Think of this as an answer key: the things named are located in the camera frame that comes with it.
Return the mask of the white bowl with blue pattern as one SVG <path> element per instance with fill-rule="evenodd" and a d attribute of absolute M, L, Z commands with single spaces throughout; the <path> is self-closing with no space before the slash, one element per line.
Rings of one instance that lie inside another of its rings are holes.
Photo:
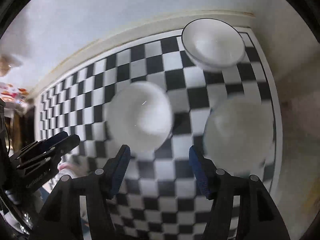
<path fill-rule="evenodd" d="M 273 144 L 273 113 L 270 107 L 244 98 L 230 98 L 208 116 L 204 154 L 217 168 L 232 174 L 253 171 Z"/>

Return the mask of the white bowl with black rim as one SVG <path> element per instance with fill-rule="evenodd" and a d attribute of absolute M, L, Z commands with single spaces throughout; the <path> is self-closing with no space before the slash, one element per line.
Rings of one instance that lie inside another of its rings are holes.
<path fill-rule="evenodd" d="M 189 22 L 182 30 L 181 41 L 189 59 L 207 72 L 233 67 L 245 56 L 240 33 L 218 19 L 199 18 Z"/>

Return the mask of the black white checkered cloth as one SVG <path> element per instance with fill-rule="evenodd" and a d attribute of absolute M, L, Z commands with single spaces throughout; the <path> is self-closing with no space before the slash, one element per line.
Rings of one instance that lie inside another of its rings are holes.
<path fill-rule="evenodd" d="M 172 109 L 156 106 L 129 110 L 128 123 L 149 135 L 168 132 L 161 146 L 135 152 L 119 193 L 108 202 L 116 230 L 140 239 L 200 239 L 211 202 L 200 193 L 188 163 L 191 146 L 201 147 L 210 111 L 237 96 L 261 103 L 274 118 L 272 145 L 266 158 L 237 175 L 256 174 L 270 193 L 279 179 L 282 129 L 279 102 L 270 68 L 253 31 L 239 29 L 244 59 L 236 66 L 204 72 L 187 57 L 181 31 L 149 36 L 103 53 L 55 81 L 36 104 L 36 137 L 61 131 L 77 134 L 80 144 L 64 160 L 85 171 L 103 167 L 119 146 L 108 132 L 112 98 L 137 81 L 164 90 Z"/>

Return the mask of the colourful wall stickers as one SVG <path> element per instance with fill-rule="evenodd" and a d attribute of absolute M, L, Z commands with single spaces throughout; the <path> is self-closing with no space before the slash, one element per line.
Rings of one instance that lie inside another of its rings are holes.
<path fill-rule="evenodd" d="M 17 88 L 12 84 L 3 83 L 0 84 L 1 99 L 4 102 L 21 103 L 28 96 L 28 91 L 25 88 Z"/>

